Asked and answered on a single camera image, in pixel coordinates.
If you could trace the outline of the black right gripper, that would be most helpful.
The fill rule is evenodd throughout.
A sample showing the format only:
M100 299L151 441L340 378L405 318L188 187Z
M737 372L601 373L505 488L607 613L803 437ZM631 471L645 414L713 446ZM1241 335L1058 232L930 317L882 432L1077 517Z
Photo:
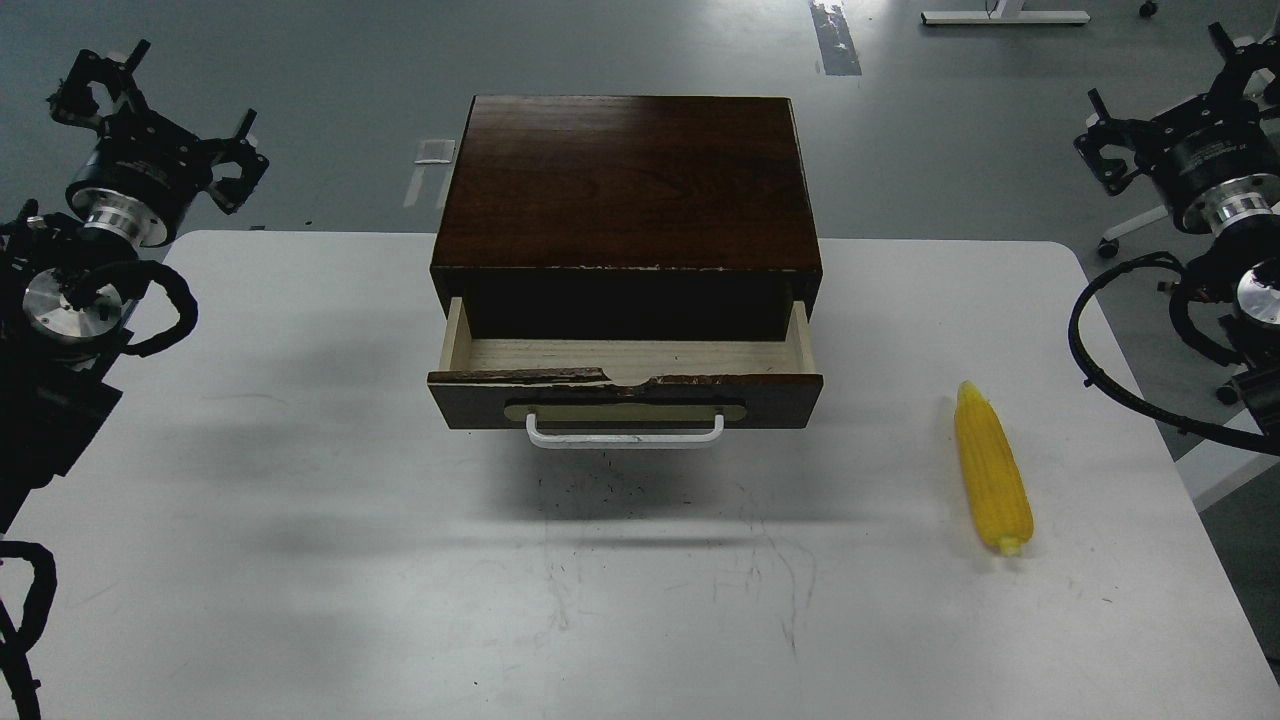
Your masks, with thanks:
M1268 70L1263 96L1277 104L1279 45L1270 35L1238 46L1217 22L1207 31L1224 60L1207 95L1143 120L1114 117L1091 88L1094 120L1073 147L1107 196L1148 176L1178 231L1219 236L1277 206L1277 149L1245 88L1254 73Z

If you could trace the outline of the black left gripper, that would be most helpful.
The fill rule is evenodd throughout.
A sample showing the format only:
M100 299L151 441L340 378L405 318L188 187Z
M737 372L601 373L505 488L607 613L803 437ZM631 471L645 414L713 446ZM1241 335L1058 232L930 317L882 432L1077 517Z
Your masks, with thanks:
M238 213L270 165L250 141L259 115L252 108L230 137L209 140L150 110L134 81L150 47L142 38L123 59L82 49L47 97L51 119L97 136L67 188L68 205L90 229L114 232L137 249L173 243L201 193L225 215ZM239 173L215 177L225 165Z

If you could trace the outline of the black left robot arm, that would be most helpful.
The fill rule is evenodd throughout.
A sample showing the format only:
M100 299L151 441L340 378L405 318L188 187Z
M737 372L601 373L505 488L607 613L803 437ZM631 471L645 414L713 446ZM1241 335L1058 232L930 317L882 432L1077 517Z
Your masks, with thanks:
M44 213L29 199L3 224L4 530L35 489L69 473L120 401L105 380L115 361L160 354L195 331L188 282L157 259L192 202L206 195L234 214L269 168L250 136L255 110L224 138L155 110L134 78L148 47L78 53L47 97L55 122L96 137L67 186L68 211Z

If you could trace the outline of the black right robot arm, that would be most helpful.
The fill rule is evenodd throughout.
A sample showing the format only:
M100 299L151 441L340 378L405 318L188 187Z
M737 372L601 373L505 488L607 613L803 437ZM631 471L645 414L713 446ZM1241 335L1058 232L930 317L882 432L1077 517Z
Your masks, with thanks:
M1238 44L1212 23L1210 37L1222 68L1210 88L1149 119L1114 117L1097 90L1088 94L1096 119L1074 149L1105 192L1121 193L1135 178L1155 186L1176 231L1206 234L1208 249L1187 263L1149 252L1098 274L1078 296L1068 320L1068 346L1084 383L1112 401L1172 429L1253 454L1277 454L1277 149L1247 88L1254 74L1277 72L1277 38ZM1202 357L1235 369L1228 391L1244 405L1256 430L1236 430L1170 411L1117 383L1082 338L1082 315L1106 286L1142 269L1171 272L1158 291L1178 338Z

